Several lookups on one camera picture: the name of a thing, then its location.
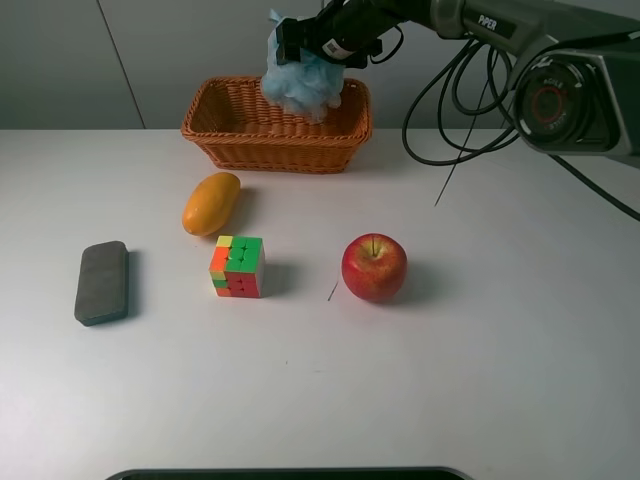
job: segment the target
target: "robotic arm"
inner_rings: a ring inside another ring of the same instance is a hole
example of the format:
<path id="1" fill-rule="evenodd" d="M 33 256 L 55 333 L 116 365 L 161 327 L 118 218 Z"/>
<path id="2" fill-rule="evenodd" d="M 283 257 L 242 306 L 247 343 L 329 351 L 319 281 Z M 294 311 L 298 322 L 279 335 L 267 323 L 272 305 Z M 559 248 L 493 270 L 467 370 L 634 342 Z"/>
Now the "robotic arm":
<path id="1" fill-rule="evenodd" d="M 411 21 L 441 38 L 473 35 L 517 58 L 515 126 L 549 154 L 625 157 L 640 166 L 640 22 L 550 0 L 332 0 L 316 17 L 286 19 L 278 62 L 305 48 L 365 68 L 380 35 Z"/>

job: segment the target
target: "yellow mango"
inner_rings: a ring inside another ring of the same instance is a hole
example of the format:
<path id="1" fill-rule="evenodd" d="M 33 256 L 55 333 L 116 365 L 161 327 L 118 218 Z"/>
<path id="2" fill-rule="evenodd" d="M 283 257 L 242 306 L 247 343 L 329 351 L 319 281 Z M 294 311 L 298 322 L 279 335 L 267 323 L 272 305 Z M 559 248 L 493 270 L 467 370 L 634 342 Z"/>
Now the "yellow mango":
<path id="1" fill-rule="evenodd" d="M 227 172 L 205 178 L 189 197 L 182 226 L 191 235 L 205 237 L 227 223 L 240 193 L 240 179 Z"/>

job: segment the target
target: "green cube face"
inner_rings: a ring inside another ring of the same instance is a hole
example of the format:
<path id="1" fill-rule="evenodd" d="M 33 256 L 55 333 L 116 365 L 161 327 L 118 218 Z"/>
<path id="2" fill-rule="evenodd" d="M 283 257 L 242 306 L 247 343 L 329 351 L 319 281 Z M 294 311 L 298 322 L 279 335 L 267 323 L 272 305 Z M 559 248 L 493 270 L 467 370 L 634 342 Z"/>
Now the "green cube face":
<path id="1" fill-rule="evenodd" d="M 218 295 L 260 298 L 264 261 L 261 238 L 220 236 L 209 266 Z"/>
<path id="2" fill-rule="evenodd" d="M 259 261 L 260 250 L 255 250 L 253 248 L 246 249 L 242 260 L 242 271 L 245 273 L 255 273 L 258 269 Z"/>
<path id="3" fill-rule="evenodd" d="M 247 246 L 247 237 L 233 237 L 231 248 L 244 248 Z"/>
<path id="4" fill-rule="evenodd" d="M 262 248 L 262 239 L 261 238 L 247 238 L 245 242 L 245 247 L 247 249 L 258 250 Z"/>
<path id="5" fill-rule="evenodd" d="M 239 260 L 242 261 L 244 258 L 244 248 L 232 247 L 229 250 L 229 260 Z"/>
<path id="6" fill-rule="evenodd" d="M 242 272 L 242 261 L 241 260 L 229 260 L 227 265 L 224 267 L 225 272 Z"/>

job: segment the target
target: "black cable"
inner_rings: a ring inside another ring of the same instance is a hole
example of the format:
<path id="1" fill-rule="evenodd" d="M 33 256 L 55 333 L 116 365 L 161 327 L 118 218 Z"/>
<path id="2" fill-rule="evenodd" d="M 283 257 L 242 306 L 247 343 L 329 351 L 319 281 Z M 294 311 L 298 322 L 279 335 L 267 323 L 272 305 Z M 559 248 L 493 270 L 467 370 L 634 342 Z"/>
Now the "black cable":
<path id="1" fill-rule="evenodd" d="M 637 221 L 640 222 L 640 213 L 636 212 L 629 205 L 627 205 L 625 203 L 622 203 L 620 200 L 618 200 L 617 198 L 612 196 L 609 192 L 607 192 L 606 190 L 602 189 L 602 187 L 600 187 L 599 185 L 594 183 L 593 180 L 591 180 L 589 177 L 585 176 L 582 172 L 580 172 L 578 169 L 576 169 L 573 165 L 571 165 L 569 162 L 567 162 L 564 158 L 562 158 L 562 157 L 560 157 L 558 155 L 549 155 L 549 156 L 552 159 L 554 159 L 558 163 L 558 165 L 560 165 L 562 168 L 567 170 L 571 175 L 573 175 L 578 180 L 580 180 L 582 183 L 584 183 L 587 187 L 589 187 L 591 190 L 593 190 L 593 192 L 595 192 L 601 198 L 603 198 L 604 200 L 609 202 L 611 205 L 616 207 L 622 213 L 626 213 L 627 215 L 629 215 L 634 220 L 637 220 Z"/>
<path id="2" fill-rule="evenodd" d="M 468 66 L 469 62 L 471 61 L 471 58 L 473 58 L 473 56 L 478 53 L 478 50 L 482 47 L 482 45 L 484 45 L 482 42 L 477 42 L 475 40 L 475 38 L 471 38 L 464 45 L 464 47 L 462 47 L 460 52 L 458 52 L 458 54 L 455 57 L 453 57 L 451 62 L 449 62 L 449 64 L 440 73 L 438 73 L 438 75 L 436 75 L 436 77 L 431 82 L 429 82 L 429 84 L 418 94 L 416 99 L 413 101 L 413 103 L 409 107 L 409 110 L 407 111 L 407 115 L 405 116 L 404 122 L 402 124 L 402 144 L 403 144 L 405 150 L 407 151 L 407 153 L 409 154 L 409 156 L 411 156 L 411 158 L 413 158 L 414 160 L 416 160 L 416 161 L 418 161 L 418 162 L 420 162 L 420 163 L 422 163 L 424 165 L 433 165 L 433 166 L 455 165 L 457 163 L 467 162 L 467 161 L 471 160 L 472 158 L 479 157 L 480 155 L 483 155 L 485 153 L 496 151 L 497 150 L 496 147 L 504 148 L 505 146 L 507 146 L 508 144 L 513 143 L 516 140 L 515 138 L 512 138 L 512 139 L 508 140 L 507 143 L 505 143 L 505 145 L 500 145 L 500 143 L 502 141 L 504 141 L 505 139 L 507 139 L 507 137 L 509 137 L 509 135 L 511 135 L 511 133 L 515 130 L 514 127 L 509 127 L 500 136 L 498 136 L 498 138 L 496 138 L 495 140 L 493 140 L 489 144 L 485 145 L 484 147 L 476 149 L 476 150 L 470 149 L 470 150 L 473 150 L 473 151 L 471 151 L 471 153 L 469 153 L 469 155 L 464 155 L 464 156 L 460 156 L 460 157 L 458 157 L 456 159 L 453 159 L 453 160 L 444 160 L 444 161 L 435 161 L 435 160 L 429 160 L 429 159 L 426 159 L 426 158 L 422 158 L 418 154 L 416 154 L 411 149 L 411 147 L 409 146 L 409 142 L 408 142 L 408 139 L 407 139 L 407 130 L 408 130 L 408 127 L 409 127 L 409 121 L 411 120 L 413 112 L 415 111 L 416 107 L 418 106 L 418 104 L 420 103 L 422 98 L 447 73 L 449 73 L 451 75 L 451 72 L 455 71 L 458 67 L 464 66 L 464 68 L 466 68 L 466 66 Z M 442 126 L 442 122 L 441 121 L 439 121 L 438 124 L 439 124 L 439 127 Z"/>
<path id="3" fill-rule="evenodd" d="M 400 40 L 398 40 L 398 43 L 396 44 L 395 47 L 393 47 L 393 50 L 391 50 L 391 53 L 389 53 L 389 55 L 387 55 L 386 57 L 384 57 L 382 60 L 376 60 L 374 59 L 372 56 L 369 56 L 369 61 L 373 64 L 373 65 L 380 65 L 381 63 L 384 63 L 386 61 L 389 61 L 393 58 L 393 56 L 398 53 L 398 50 L 400 50 L 400 47 L 402 47 L 402 44 L 404 43 L 404 32 L 402 31 L 402 29 L 400 28 L 399 25 L 395 26 L 395 29 L 398 30 L 400 32 Z"/>
<path id="4" fill-rule="evenodd" d="M 394 48 L 394 51 L 392 51 L 391 54 L 388 56 L 389 58 L 391 56 L 395 55 L 395 53 L 397 53 L 397 50 L 402 45 L 402 41 L 403 40 L 404 40 L 404 35 L 401 37 L 401 41 L 399 42 L 399 45 L 397 45 L 396 48 Z M 469 63 L 471 62 L 471 60 L 474 58 L 475 55 L 477 55 L 477 53 L 480 51 L 480 49 L 484 45 L 485 45 L 484 42 L 476 41 L 475 38 L 471 38 L 469 41 L 467 41 L 467 43 L 464 45 L 464 47 L 462 47 L 462 49 L 451 60 L 451 62 L 449 62 L 449 64 L 447 64 L 447 66 L 440 73 L 438 73 L 438 75 L 436 75 L 435 78 L 433 80 L 431 80 L 431 82 L 429 82 L 429 84 L 426 87 L 424 87 L 422 89 L 422 91 L 418 94 L 418 96 L 415 98 L 415 100 L 413 101 L 413 103 L 409 107 L 409 110 L 407 111 L 407 114 L 406 114 L 406 116 L 404 118 L 404 121 L 402 123 L 402 144 L 403 144 L 406 152 L 409 154 L 409 156 L 411 158 L 413 158 L 414 160 L 416 160 L 416 161 L 418 161 L 418 162 L 420 162 L 420 163 L 422 163 L 424 165 L 432 165 L 432 166 L 448 166 L 448 165 L 451 166 L 452 165 L 453 166 L 453 168 L 451 169 L 451 172 L 449 172 L 449 176 L 447 177 L 447 180 L 446 180 L 446 182 L 445 182 L 445 184 L 444 184 L 444 186 L 442 188 L 442 191 L 440 192 L 440 195 L 438 196 L 438 199 L 436 200 L 436 205 L 440 201 L 440 198 L 442 197 L 442 194 L 444 193 L 444 190 L 446 189 L 449 181 L 451 180 L 453 172 L 454 172 L 454 170 L 455 170 L 455 168 L 456 168 L 456 166 L 458 164 L 464 163 L 464 162 L 469 161 L 469 160 L 471 160 L 473 158 L 479 157 L 480 155 L 483 155 L 485 153 L 495 152 L 497 150 L 505 148 L 505 147 L 511 145 L 513 142 L 515 142 L 518 138 L 520 138 L 519 133 L 515 130 L 514 119 L 510 114 L 510 110 L 513 107 L 514 98 L 511 99 L 511 101 L 509 103 L 509 106 L 507 108 L 505 108 L 503 103 L 504 103 L 504 101 L 506 100 L 506 98 L 507 98 L 507 96 L 509 94 L 508 85 L 505 83 L 505 86 L 502 89 L 502 92 L 498 93 L 498 89 L 496 87 L 496 82 L 495 82 L 495 77 L 494 77 L 494 67 L 496 66 L 498 57 L 502 60 L 504 66 L 505 66 L 505 69 L 507 70 L 507 78 L 509 77 L 509 74 L 511 73 L 513 65 L 511 64 L 511 60 L 509 59 L 509 56 L 506 54 L 506 52 L 504 52 L 502 50 L 498 50 L 498 49 L 496 49 L 494 47 L 491 47 L 489 49 L 489 53 L 487 54 L 487 75 L 488 75 L 488 79 L 487 79 L 487 83 L 484 86 L 484 89 L 482 90 L 482 94 L 480 96 L 480 101 L 478 102 L 478 107 L 475 110 L 467 109 L 464 105 L 462 105 L 462 102 L 460 102 L 460 97 L 458 95 L 458 89 L 459 89 L 459 86 L 460 86 L 460 80 L 461 80 L 462 76 L 464 75 L 464 72 L 465 72 L 466 68 L 468 67 Z M 382 63 L 382 62 L 384 62 L 386 60 L 388 60 L 388 58 L 382 60 L 379 63 Z M 460 153 L 458 155 L 458 158 L 453 159 L 453 160 L 441 160 L 441 161 L 429 160 L 429 159 L 420 157 L 419 155 L 417 155 L 411 149 L 411 147 L 409 146 L 408 139 L 407 139 L 407 131 L 408 131 L 408 128 L 409 128 L 409 122 L 411 120 L 411 117 L 413 116 L 413 112 L 417 108 L 418 104 L 422 101 L 424 96 L 445 75 L 447 75 L 447 77 L 445 79 L 442 91 L 440 93 L 440 98 L 438 100 L 438 112 L 437 112 L 438 130 L 440 131 L 440 135 L 442 136 L 444 141 L 446 143 L 448 143 L 450 146 L 458 149 L 460 151 Z M 467 133 L 467 138 L 465 139 L 465 142 L 464 142 L 463 145 L 458 145 L 455 142 L 453 142 L 451 139 L 449 139 L 449 137 L 447 137 L 447 134 L 444 131 L 443 122 L 442 122 L 442 110 L 443 110 L 442 107 L 443 107 L 443 104 L 444 104 L 444 98 L 445 98 L 446 92 L 447 92 L 447 90 L 449 88 L 449 84 L 451 83 L 452 80 L 453 80 L 452 100 L 453 100 L 454 106 L 461 113 L 473 117 L 473 121 L 471 123 L 471 127 L 469 129 L 469 132 Z M 482 107 L 482 100 L 483 100 L 483 97 L 484 97 L 484 94 L 486 92 L 487 87 L 489 87 L 489 90 L 490 90 L 491 95 L 493 97 L 493 102 L 491 104 L 487 105 L 486 107 Z M 489 113 L 489 112 L 495 110 L 496 108 L 500 111 L 500 113 L 503 116 L 503 119 L 504 119 L 503 126 L 504 126 L 504 122 L 506 122 L 506 123 L 509 124 L 509 127 L 501 135 L 499 135 L 496 139 L 494 139 L 493 141 L 491 141 L 490 143 L 488 143 L 484 147 L 478 148 L 478 149 L 467 148 L 467 143 L 468 143 L 469 138 L 471 136 L 471 132 L 473 131 L 473 128 L 475 127 L 475 122 L 476 122 L 477 118 L 480 115 L 484 115 L 486 113 Z M 513 133 L 513 136 L 511 138 L 507 139 L 507 137 L 509 137 L 509 135 L 511 135 L 512 133 Z M 622 213 L 624 213 L 624 214 L 628 215 L 629 217 L 633 218 L 634 220 L 640 222 L 640 213 L 639 212 L 635 211 L 634 209 L 632 209 L 631 207 L 629 207 L 625 203 L 621 202 L 620 200 L 618 200 L 617 198 L 612 196 L 610 193 L 605 191 L 602 187 L 597 185 L 595 182 L 593 182 L 591 179 L 589 179 L 587 176 L 585 176 L 582 172 L 580 172 L 578 169 L 576 169 L 573 165 L 571 165 L 566 160 L 564 160 L 562 157 L 560 157 L 558 155 L 549 155 L 549 157 L 551 157 L 561 167 L 563 167 L 571 175 L 573 175 L 576 179 L 578 179 L 580 182 L 582 182 L 584 185 L 586 185 L 589 189 L 591 189 L 596 195 L 598 195 L 599 197 L 601 197 L 602 199 L 604 199 L 605 201 L 607 201 L 608 203 L 613 205 L 615 208 L 620 210 Z"/>
<path id="5" fill-rule="evenodd" d="M 469 52 L 467 52 L 467 55 L 471 54 L 472 51 L 473 51 L 473 48 L 470 49 Z M 493 62 L 491 61 L 492 52 L 494 52 L 494 51 L 495 51 L 495 49 L 493 47 L 489 50 L 489 54 L 487 56 L 487 71 L 489 72 L 489 86 L 491 86 L 491 83 L 493 82 L 493 88 L 495 90 L 495 79 L 493 77 L 493 72 L 494 72 L 494 69 L 495 69 L 495 66 L 496 66 L 496 59 L 494 59 Z M 474 51 L 473 55 L 477 54 L 477 52 L 478 52 L 478 49 L 476 49 Z M 501 59 L 503 60 L 503 62 L 505 62 L 505 68 L 508 71 L 510 71 L 511 70 L 511 61 L 509 60 L 509 57 L 508 56 L 507 57 L 501 57 Z M 442 90 L 440 92 L 440 98 L 438 100 L 438 110 L 437 110 L 438 130 L 440 131 L 440 136 L 442 137 L 442 139 L 446 143 L 448 143 L 450 146 L 455 148 L 456 150 L 461 150 L 461 151 L 467 152 L 467 153 L 474 153 L 474 152 L 478 151 L 477 148 L 466 148 L 466 146 L 464 146 L 464 145 L 458 145 L 457 143 L 455 143 L 453 140 L 451 140 L 449 138 L 449 136 L 447 135 L 447 133 L 444 130 L 444 126 L 443 126 L 444 122 L 443 122 L 443 119 L 442 119 L 444 99 L 446 98 L 446 92 L 447 92 L 447 90 L 449 88 L 449 84 L 451 82 L 451 79 L 453 78 L 454 73 L 455 73 L 455 68 L 450 69 L 449 74 L 447 75 L 447 78 L 445 79 L 444 84 L 442 85 Z M 499 95 L 496 92 L 496 95 L 494 95 L 494 101 L 498 97 L 499 97 Z M 520 138 L 520 135 L 518 134 L 518 132 L 515 132 L 514 136 L 512 138 L 510 138 L 509 140 L 505 141 L 505 143 L 496 145 L 495 147 L 486 150 L 485 153 L 496 152 L 496 151 L 501 150 L 501 149 L 503 149 L 505 147 L 508 147 L 509 145 L 514 143 L 516 140 L 518 140 L 518 138 Z"/>
<path id="6" fill-rule="evenodd" d="M 494 64 L 491 66 L 491 70 L 493 71 L 493 68 L 496 66 L 496 62 L 498 61 L 498 59 L 496 58 L 496 61 L 494 62 Z M 489 80 L 487 79 L 487 82 L 484 84 L 484 88 L 482 89 L 482 93 L 480 94 L 480 100 L 478 100 L 478 107 L 480 108 L 482 106 L 482 100 L 484 100 L 484 94 L 487 92 L 487 87 L 489 86 Z M 451 171 L 449 172 L 449 175 L 447 176 L 447 179 L 444 182 L 444 185 L 442 186 L 442 190 L 440 190 L 440 195 L 438 195 L 438 198 L 436 199 L 436 203 L 434 205 L 434 207 L 438 206 L 438 203 L 440 203 L 440 199 L 442 198 L 442 195 L 444 195 L 444 191 L 446 190 L 447 186 L 449 185 L 449 182 L 451 181 L 451 177 L 453 177 L 453 172 L 455 172 L 456 167 L 460 164 L 460 157 L 462 156 L 462 152 L 466 149 L 467 147 L 467 143 L 469 143 L 469 139 L 471 138 L 471 134 L 473 133 L 473 129 L 476 126 L 476 121 L 478 120 L 478 116 L 475 115 L 473 117 L 473 120 L 471 120 L 471 125 L 469 126 L 469 131 L 467 132 L 467 138 L 464 139 L 464 144 L 462 145 L 462 148 L 460 149 L 460 153 L 458 154 L 458 161 L 456 163 L 453 164 L 453 167 L 451 167 Z"/>

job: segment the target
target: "gray wall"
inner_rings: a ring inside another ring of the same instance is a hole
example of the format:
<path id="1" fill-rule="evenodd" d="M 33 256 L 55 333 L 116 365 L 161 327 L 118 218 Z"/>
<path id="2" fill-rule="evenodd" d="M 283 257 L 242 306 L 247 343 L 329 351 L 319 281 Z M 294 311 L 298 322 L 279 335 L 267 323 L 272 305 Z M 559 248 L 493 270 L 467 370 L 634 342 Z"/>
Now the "gray wall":
<path id="1" fill-rule="evenodd" d="M 0 0 L 0 128 L 140 128 L 95 0 Z"/>
<path id="2" fill-rule="evenodd" d="M 629 0 L 567 0 L 640 17 Z M 313 15 L 321 0 L 101 0 L 124 68 L 148 128 L 177 128 L 198 86 L 215 75 L 261 75 L 273 7 L 288 16 Z M 139 128 L 135 106 L 95 0 L 0 0 L 0 128 Z M 417 25 L 405 25 L 405 44 L 393 60 L 349 76 L 372 91 L 378 127 L 399 127 L 422 89 L 461 46 Z M 389 32 L 385 48 L 395 45 Z M 462 83 L 474 106 L 484 85 L 474 61 Z M 414 115 L 414 126 L 435 126 L 438 89 Z M 469 119 L 449 100 L 445 121 Z M 478 126 L 500 124 L 498 115 Z"/>

